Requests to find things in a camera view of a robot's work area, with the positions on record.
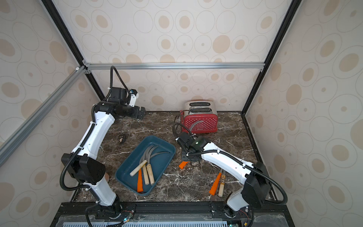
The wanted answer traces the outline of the wooden handle sickle labelled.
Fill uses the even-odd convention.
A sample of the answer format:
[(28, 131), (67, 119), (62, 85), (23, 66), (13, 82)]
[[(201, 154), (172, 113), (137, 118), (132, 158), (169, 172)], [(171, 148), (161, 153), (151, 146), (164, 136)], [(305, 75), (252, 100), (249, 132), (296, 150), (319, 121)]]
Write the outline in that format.
[(220, 178), (220, 185), (219, 185), (219, 191), (218, 191), (218, 196), (221, 198), (224, 195), (225, 180), (226, 180), (226, 173), (225, 173), (225, 170), (223, 170), (221, 178)]

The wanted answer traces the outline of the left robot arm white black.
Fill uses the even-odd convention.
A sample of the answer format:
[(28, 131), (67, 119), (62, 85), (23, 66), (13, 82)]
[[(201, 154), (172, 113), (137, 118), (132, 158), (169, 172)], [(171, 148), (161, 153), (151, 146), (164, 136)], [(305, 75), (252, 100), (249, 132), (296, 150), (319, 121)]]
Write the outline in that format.
[(139, 94), (129, 89), (115, 66), (110, 68), (108, 94), (91, 108), (90, 125), (78, 145), (69, 154), (63, 154), (64, 168), (60, 175), (60, 186), (64, 191), (85, 188), (96, 198), (102, 209), (119, 212), (120, 199), (110, 188), (105, 165), (97, 161), (99, 148), (109, 128), (116, 119), (129, 117), (143, 119), (146, 110), (136, 106)]

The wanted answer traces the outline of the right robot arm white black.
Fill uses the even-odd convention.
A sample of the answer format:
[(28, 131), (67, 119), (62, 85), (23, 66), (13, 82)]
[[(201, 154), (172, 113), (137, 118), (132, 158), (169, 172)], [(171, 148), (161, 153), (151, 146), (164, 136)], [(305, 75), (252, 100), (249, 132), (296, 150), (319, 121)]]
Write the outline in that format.
[(241, 208), (260, 209), (265, 203), (286, 205), (288, 196), (282, 186), (269, 177), (267, 168), (261, 162), (251, 163), (242, 160), (219, 148), (203, 136), (196, 136), (181, 123), (173, 124), (175, 141), (181, 147), (182, 160), (196, 162), (204, 160), (225, 170), (243, 188), (232, 193), (226, 205), (237, 212)]

